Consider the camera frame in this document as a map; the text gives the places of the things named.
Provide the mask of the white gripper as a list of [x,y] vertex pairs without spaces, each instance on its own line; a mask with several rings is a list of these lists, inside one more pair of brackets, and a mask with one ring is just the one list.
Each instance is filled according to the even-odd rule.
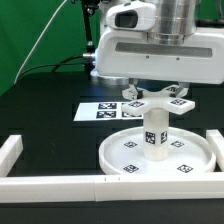
[[224,82],[224,29],[199,28],[172,46],[152,44],[144,32],[109,28],[99,41],[96,70],[101,76],[130,78],[127,97],[132,100],[142,97],[137,79],[179,82],[175,96],[182,98],[189,83]]

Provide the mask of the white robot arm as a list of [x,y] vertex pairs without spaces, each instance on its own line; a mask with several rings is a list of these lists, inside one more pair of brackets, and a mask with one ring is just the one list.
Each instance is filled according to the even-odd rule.
[[196,25],[199,0],[102,3],[95,53],[101,76],[224,83],[224,29]]

